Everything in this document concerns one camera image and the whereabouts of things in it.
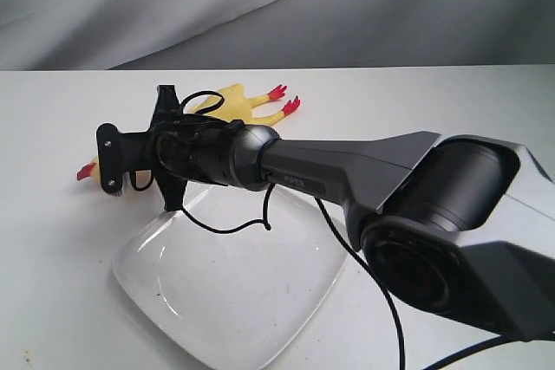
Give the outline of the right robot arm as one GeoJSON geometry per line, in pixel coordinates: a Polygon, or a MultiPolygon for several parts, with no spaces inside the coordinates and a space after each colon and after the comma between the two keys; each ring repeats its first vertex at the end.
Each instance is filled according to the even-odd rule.
{"type": "Polygon", "coordinates": [[[163,85],[147,130],[100,127],[102,184],[148,171],[167,211],[189,182],[299,191],[342,208],[343,245],[385,296],[508,340],[554,336],[554,182],[526,146],[425,131],[285,140],[184,106],[163,85]]]}

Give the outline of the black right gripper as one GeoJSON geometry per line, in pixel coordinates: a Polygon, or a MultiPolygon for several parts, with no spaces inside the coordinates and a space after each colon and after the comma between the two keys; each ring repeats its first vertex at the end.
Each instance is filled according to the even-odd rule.
{"type": "Polygon", "coordinates": [[[155,182],[160,188],[165,211],[179,211],[183,206],[186,184],[205,179],[195,165],[193,151],[200,136],[209,129],[223,127],[225,122],[209,113],[223,106],[221,93],[202,90],[179,100],[174,85],[159,85],[157,101],[149,127],[142,133],[121,135],[121,174],[116,178],[116,194],[128,185],[145,191],[155,182]],[[148,171],[148,185],[137,185],[139,171],[148,171]]]}

